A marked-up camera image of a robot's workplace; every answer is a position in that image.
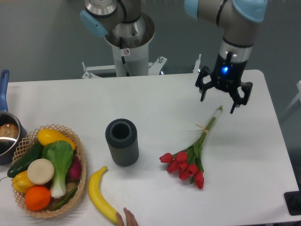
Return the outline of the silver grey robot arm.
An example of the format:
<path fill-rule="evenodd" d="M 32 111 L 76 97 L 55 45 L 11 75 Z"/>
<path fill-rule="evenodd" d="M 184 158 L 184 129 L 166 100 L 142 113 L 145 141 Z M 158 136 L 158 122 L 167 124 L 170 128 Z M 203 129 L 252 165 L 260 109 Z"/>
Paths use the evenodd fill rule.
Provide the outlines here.
<path fill-rule="evenodd" d="M 183 0 L 182 10 L 159 11 L 175 34 L 181 31 L 183 15 L 223 29 L 214 69 L 194 69 L 198 74 L 195 85 L 203 97 L 208 89 L 216 88 L 231 96 L 233 108 L 247 104 L 253 85 L 241 77 L 267 4 L 265 0 Z M 93 35 L 105 38 L 111 46 L 118 77 L 160 72 L 163 59 L 149 64 L 149 43 L 158 21 L 143 12 L 140 0 L 87 0 L 79 16 Z"/>

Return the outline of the person's hand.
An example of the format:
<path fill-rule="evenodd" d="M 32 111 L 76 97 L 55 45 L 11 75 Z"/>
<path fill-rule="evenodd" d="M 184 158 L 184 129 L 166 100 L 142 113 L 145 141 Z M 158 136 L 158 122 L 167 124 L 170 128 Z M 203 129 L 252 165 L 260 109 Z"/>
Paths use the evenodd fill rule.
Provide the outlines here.
<path fill-rule="evenodd" d="M 119 212 L 116 212 L 117 225 L 118 226 L 139 226 L 138 222 L 133 215 L 133 213 L 126 207 L 123 208 L 124 214 L 126 216 L 126 223 L 124 223 L 122 216 Z"/>

